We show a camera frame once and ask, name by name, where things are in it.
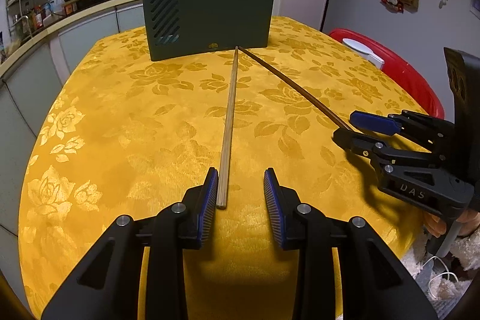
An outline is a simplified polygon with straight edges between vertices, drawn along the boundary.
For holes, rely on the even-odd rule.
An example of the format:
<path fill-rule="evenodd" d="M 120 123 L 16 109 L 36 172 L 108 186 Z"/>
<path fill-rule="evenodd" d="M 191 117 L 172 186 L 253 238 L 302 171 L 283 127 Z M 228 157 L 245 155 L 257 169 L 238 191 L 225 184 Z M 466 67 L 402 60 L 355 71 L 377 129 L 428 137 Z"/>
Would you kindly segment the reddish brown chopstick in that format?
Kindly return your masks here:
<path fill-rule="evenodd" d="M 241 46 L 239 46 L 238 49 L 244 54 L 246 54 L 248 57 L 250 57 L 251 59 L 255 60 L 259 65 L 261 65 L 262 67 L 270 71 L 277 78 L 281 79 L 283 82 L 289 85 L 289 87 L 293 88 L 293 90 L 295 90 L 298 94 L 300 94 L 312 105 L 314 105 L 318 110 L 320 110 L 327 118 L 329 118 L 338 127 L 346 129 L 348 131 L 352 131 L 352 128 L 345 121 L 343 121 L 338 115 L 336 115 L 335 112 L 330 110 L 329 107 L 327 107 L 324 103 L 322 103 L 320 100 L 314 97 L 312 93 L 310 93 L 309 91 L 306 91 L 305 88 L 295 83 L 292 79 L 290 79 L 288 76 L 280 72 L 277 68 L 265 62 L 264 60 L 262 60 L 260 57 L 253 54 L 249 50 Z"/>

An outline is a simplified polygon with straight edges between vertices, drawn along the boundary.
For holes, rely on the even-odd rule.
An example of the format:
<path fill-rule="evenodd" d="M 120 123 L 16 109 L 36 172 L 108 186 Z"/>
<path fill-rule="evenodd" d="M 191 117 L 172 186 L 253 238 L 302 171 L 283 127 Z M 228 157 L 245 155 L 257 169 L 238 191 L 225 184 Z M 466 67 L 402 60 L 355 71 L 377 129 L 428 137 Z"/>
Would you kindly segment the light bamboo chopstick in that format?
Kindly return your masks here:
<path fill-rule="evenodd" d="M 224 135 L 222 140 L 222 149 L 220 155 L 220 170 L 218 176 L 218 188 L 216 195 L 216 207 L 224 210 L 227 206 L 229 175 L 230 175 L 230 156 L 233 139 L 233 117 L 236 97 L 236 84 L 239 63 L 239 48 L 236 47 L 233 55 L 233 65 L 230 77 L 229 95 L 225 114 Z"/>

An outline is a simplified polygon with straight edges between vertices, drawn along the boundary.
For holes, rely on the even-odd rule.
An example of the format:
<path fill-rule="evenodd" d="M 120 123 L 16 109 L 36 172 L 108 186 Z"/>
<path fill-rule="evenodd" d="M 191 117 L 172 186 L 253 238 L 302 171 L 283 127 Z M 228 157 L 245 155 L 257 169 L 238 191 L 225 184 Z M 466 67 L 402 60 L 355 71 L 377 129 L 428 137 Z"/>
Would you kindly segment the red plastic chair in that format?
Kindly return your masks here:
<path fill-rule="evenodd" d="M 345 28 L 335 28 L 329 35 L 342 42 L 353 39 L 366 45 L 383 61 L 382 71 L 405 90 L 430 116 L 445 119 L 443 106 L 426 79 L 398 54 L 379 42 L 358 32 Z"/>

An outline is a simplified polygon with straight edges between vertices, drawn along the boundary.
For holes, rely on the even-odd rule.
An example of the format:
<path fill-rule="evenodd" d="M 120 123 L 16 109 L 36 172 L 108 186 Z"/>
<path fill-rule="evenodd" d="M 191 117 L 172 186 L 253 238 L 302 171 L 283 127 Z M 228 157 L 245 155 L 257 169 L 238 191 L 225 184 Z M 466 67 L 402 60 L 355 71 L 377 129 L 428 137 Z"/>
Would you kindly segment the yellow floral tablecloth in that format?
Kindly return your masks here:
<path fill-rule="evenodd" d="M 275 243 L 264 171 L 331 218 L 365 218 L 398 256 L 421 213 L 378 191 L 368 160 L 347 156 L 335 125 L 266 69 L 273 65 L 340 118 L 418 110 L 395 82 L 336 40 L 286 17 L 268 46 L 152 62 L 144 28 L 99 40 L 50 107 L 28 162 L 19 261 L 40 315 L 90 246 L 121 214 L 156 215 L 221 159 L 231 67 L 238 66 L 229 196 L 206 245 L 187 251 L 191 319 L 289 319 L 296 261 Z"/>

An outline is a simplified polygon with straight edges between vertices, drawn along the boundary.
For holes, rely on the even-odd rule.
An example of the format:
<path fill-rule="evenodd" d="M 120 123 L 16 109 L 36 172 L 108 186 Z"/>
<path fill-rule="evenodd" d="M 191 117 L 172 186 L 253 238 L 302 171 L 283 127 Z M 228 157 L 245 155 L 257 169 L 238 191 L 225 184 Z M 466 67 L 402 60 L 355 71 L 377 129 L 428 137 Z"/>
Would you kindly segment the dark green utensil holder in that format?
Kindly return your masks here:
<path fill-rule="evenodd" d="M 151 60 L 268 44 L 273 0 L 142 0 Z"/>

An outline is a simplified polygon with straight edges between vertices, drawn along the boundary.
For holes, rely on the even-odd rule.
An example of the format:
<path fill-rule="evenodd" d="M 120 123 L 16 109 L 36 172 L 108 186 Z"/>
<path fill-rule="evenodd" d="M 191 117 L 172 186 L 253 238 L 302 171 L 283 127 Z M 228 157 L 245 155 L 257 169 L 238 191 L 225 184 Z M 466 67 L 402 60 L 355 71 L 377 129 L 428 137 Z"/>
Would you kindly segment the metal spice rack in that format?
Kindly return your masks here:
<path fill-rule="evenodd" d="M 11 40 L 28 40 L 43 29 L 49 0 L 6 0 L 7 24 Z"/>

